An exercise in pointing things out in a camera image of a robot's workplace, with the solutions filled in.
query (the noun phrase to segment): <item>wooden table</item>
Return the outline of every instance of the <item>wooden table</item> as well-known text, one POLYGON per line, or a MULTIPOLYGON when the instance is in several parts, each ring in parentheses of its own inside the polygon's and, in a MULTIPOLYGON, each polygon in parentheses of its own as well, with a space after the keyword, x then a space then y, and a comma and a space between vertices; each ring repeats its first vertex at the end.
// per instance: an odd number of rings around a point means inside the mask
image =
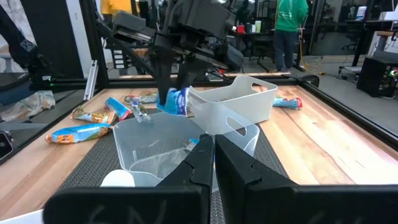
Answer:
POLYGON ((376 31, 376 35, 380 37, 379 42, 377 43, 376 50, 384 51, 388 38, 392 37, 393 34, 394 32, 391 31, 376 31))
MULTIPOLYGON (((94 111, 110 96, 122 100, 147 90, 154 89, 103 90, 83 107, 94 111)), ((398 153, 393 149, 299 86, 279 86, 277 96, 299 96, 303 101, 301 110, 273 108, 270 120, 260 124, 293 181, 398 184, 398 153)), ((43 207, 96 143, 48 144, 44 137, 84 123, 63 119, 0 167, 0 220, 43 207)))

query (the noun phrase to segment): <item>person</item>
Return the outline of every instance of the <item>person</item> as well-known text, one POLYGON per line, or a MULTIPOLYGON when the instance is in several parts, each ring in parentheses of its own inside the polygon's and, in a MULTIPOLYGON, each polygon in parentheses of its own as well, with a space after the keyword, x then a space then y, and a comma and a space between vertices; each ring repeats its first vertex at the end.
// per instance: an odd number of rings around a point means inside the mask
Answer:
POLYGON ((278 72, 289 72, 299 28, 308 12, 306 0, 278 0, 274 34, 275 64, 278 72))

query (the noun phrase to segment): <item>blue snack package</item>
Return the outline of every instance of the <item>blue snack package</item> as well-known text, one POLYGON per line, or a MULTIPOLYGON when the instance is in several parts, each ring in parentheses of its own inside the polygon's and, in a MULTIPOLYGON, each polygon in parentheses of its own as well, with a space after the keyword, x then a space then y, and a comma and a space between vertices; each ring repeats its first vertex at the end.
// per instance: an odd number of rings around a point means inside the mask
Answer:
POLYGON ((189 144, 185 147, 185 150, 192 151, 192 149, 199 143, 198 139, 190 138, 189 144))
POLYGON ((112 130, 109 124, 86 124, 76 127, 63 128, 45 137, 48 143, 69 144, 88 141, 104 136, 112 130))
POLYGON ((275 97, 273 106, 301 109, 303 107, 302 100, 299 97, 288 100, 283 97, 275 97))
POLYGON ((117 99, 113 97, 109 97, 105 101, 105 106, 113 110, 118 116, 120 121, 124 120, 129 114, 131 114, 131 111, 129 108, 127 108, 127 106, 124 106, 122 103, 120 103, 117 99))
POLYGON ((187 116, 188 91, 189 88, 184 88, 182 90, 171 88, 167 93, 165 105, 160 105, 160 98, 157 97, 156 107, 164 113, 187 116))

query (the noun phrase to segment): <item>green shirt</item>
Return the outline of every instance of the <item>green shirt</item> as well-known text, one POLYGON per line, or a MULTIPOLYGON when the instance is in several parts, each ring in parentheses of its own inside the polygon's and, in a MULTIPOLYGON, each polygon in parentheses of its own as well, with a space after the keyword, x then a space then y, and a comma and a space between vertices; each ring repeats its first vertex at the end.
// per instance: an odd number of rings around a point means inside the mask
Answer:
POLYGON ((275 29, 298 31, 308 12, 306 0, 278 0, 277 22, 275 29))

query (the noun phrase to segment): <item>snack wrapper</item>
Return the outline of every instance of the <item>snack wrapper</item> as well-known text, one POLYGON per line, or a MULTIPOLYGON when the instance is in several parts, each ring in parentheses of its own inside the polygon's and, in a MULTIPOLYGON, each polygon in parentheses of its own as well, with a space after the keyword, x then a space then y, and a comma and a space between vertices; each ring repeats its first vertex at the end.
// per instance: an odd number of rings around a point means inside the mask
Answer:
POLYGON ((190 138, 189 144, 185 146, 185 150, 192 151, 193 148, 199 143, 199 139, 190 138))
POLYGON ((80 119, 83 121, 89 121, 101 124, 111 124, 115 119, 115 112, 104 111, 104 112, 87 113, 84 111, 84 109, 81 106, 79 106, 75 110, 73 110, 72 119, 80 119))
POLYGON ((141 96, 134 96, 134 95, 125 96, 124 102, 125 103, 138 102, 145 104, 145 103, 155 103, 156 99, 157 99, 156 92, 148 92, 141 96))
POLYGON ((156 99, 156 107, 164 113, 178 116, 188 116, 188 91, 189 88, 176 90, 171 88, 167 93, 165 105, 160 105, 160 98, 156 99))
POLYGON ((132 113, 134 114, 134 117, 137 119, 138 123, 143 121, 150 122, 150 116, 148 115, 148 112, 142 103, 132 102, 131 107, 132 113))
MULTIPOLYGON (((12 101, 5 96, 0 99, 0 102, 12 101)), ((52 91, 37 91, 33 95, 18 101, 12 107, 6 111, 0 110, 0 117, 4 121, 14 121, 14 120, 27 120, 31 116, 39 114, 43 110, 49 110, 55 106, 55 99, 52 91)))
POLYGON ((109 124, 86 124, 82 126, 63 128, 45 137, 48 143, 69 144, 88 141, 104 136, 112 130, 109 124))
POLYGON ((120 103, 117 99, 113 97, 109 97, 109 99, 105 101, 105 106, 114 111, 120 121, 124 120, 127 116, 129 116, 129 114, 131 114, 129 108, 124 106, 122 103, 120 103))
POLYGON ((273 106, 291 108, 291 109, 301 109, 303 107, 302 100, 299 97, 288 100, 283 97, 275 97, 273 106))

